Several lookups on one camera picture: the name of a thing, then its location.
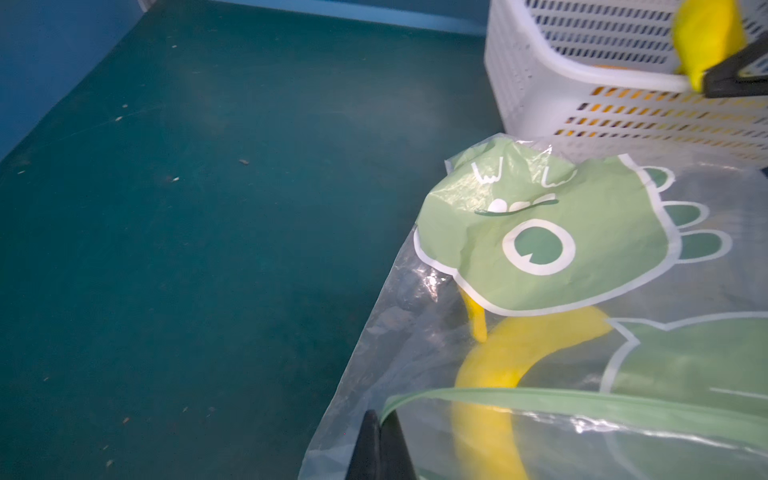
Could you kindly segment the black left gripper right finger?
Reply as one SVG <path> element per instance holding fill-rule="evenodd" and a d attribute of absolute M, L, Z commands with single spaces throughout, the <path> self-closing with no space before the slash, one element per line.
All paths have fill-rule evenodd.
<path fill-rule="evenodd" d="M 379 433 L 379 478 L 416 480 L 417 473 L 396 412 L 381 423 Z"/>

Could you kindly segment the yellow banana bunch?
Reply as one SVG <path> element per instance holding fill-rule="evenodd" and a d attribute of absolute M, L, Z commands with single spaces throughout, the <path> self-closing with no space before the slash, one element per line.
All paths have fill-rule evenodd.
<path fill-rule="evenodd" d="M 457 388 L 516 388 L 546 356 L 601 337 L 612 330 L 596 307 L 563 313 L 508 317 L 493 330 L 486 310 L 460 290 L 476 345 L 457 374 Z M 455 403 L 455 451 L 468 479 L 526 479 L 515 445 L 512 414 L 497 407 Z"/>

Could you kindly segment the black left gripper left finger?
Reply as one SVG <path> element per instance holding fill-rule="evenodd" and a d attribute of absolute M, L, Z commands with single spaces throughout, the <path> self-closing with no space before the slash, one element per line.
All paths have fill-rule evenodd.
<path fill-rule="evenodd" d="M 347 469 L 346 480 L 378 480 L 381 477 L 380 430 L 376 411 L 366 411 Z"/>

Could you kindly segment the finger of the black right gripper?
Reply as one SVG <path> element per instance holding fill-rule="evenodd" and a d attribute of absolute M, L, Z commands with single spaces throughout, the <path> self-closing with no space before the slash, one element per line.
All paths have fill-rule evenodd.
<path fill-rule="evenodd" d="M 763 33 L 744 49 L 707 70 L 703 77 L 706 98 L 739 98 L 767 95 L 767 76 L 744 76 L 741 72 L 767 53 Z"/>

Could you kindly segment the green printed zip-top bag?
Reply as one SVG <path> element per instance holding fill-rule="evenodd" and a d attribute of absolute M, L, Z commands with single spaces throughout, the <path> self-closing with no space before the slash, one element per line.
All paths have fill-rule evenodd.
<path fill-rule="evenodd" d="M 363 416 L 396 412 L 417 479 L 468 479 L 455 403 L 512 414 L 526 479 L 767 475 L 767 169 L 681 148 L 584 161 L 498 135 L 450 158 L 399 251 L 303 479 L 345 479 Z M 607 334 L 512 389 L 457 388 L 508 317 L 596 307 Z"/>

